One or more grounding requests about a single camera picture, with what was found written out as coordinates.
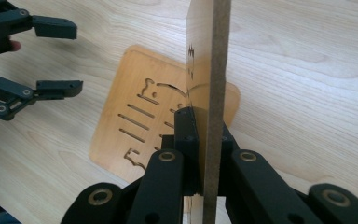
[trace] light wood surface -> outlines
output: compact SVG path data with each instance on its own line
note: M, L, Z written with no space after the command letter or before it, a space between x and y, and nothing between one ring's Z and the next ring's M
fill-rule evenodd
M31 14L67 18L78 40L14 35L0 76L82 79L73 99L0 120L0 204L23 223L59 223L85 187L126 185L89 157L119 60L139 44L186 59L189 1L11 1ZM358 196L358 1L234 0L227 80L241 106L231 131L263 154L292 187L329 182ZM217 223L229 223L219 200Z

